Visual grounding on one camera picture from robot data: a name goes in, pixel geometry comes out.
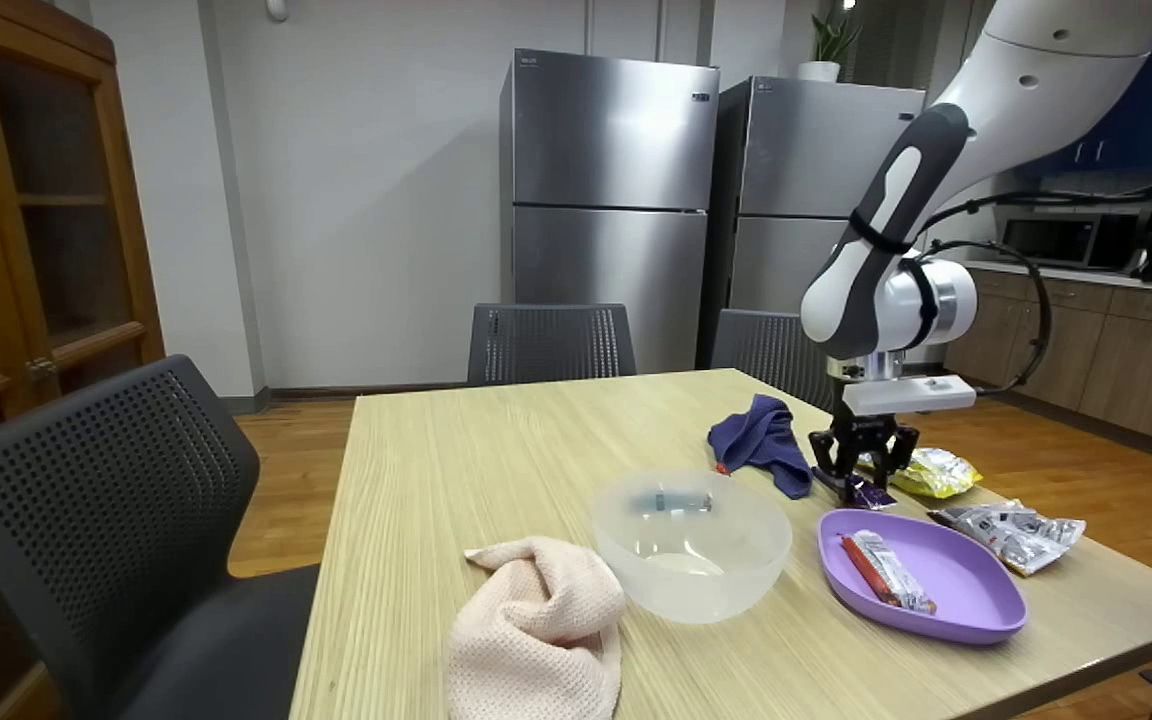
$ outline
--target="bowl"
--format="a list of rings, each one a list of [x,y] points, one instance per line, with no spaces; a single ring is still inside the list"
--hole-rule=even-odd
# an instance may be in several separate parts
[[[761,603],[783,573],[783,511],[724,476],[611,485],[594,511],[598,551],[624,596],[674,624],[721,624]]]

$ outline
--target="table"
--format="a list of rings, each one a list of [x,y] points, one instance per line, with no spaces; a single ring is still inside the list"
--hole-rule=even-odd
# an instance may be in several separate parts
[[[707,468],[705,434],[756,394],[774,390],[674,371],[357,399],[293,716],[444,716],[450,627],[484,584],[460,551],[532,532],[594,544],[599,489]],[[827,416],[788,409],[809,447]],[[1152,569],[1097,541],[1016,582],[1023,631],[957,649],[868,624],[827,593],[812,528],[834,493],[783,502],[752,468],[734,480],[792,521],[788,573],[711,627],[631,609],[621,716],[1012,716],[1152,658]]]

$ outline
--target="stainless steel refrigerator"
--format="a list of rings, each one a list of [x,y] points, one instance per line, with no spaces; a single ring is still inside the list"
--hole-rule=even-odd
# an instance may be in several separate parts
[[[924,91],[752,76],[721,96],[701,365],[721,307],[802,311]]]
[[[716,67],[512,55],[504,117],[504,302],[624,305],[639,371],[692,367]]]

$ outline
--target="chair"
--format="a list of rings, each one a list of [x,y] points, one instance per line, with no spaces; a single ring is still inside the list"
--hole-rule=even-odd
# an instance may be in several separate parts
[[[711,365],[741,367],[834,411],[838,381],[826,367],[827,358],[805,336],[795,311],[721,307]]]
[[[0,596],[69,716],[290,716],[317,569],[229,576],[257,468],[183,358],[0,425]]]
[[[631,378],[624,305],[476,305],[468,386]]]

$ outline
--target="refrigerator door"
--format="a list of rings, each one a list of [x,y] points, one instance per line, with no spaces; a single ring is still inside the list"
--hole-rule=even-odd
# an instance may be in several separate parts
[[[716,67],[517,52],[512,205],[707,210]]]
[[[802,311],[809,286],[826,270],[843,228],[843,221],[741,217],[730,305]]]
[[[705,217],[517,210],[521,305],[624,305],[639,371],[697,365]]]
[[[741,213],[848,217],[924,91],[750,81]]]

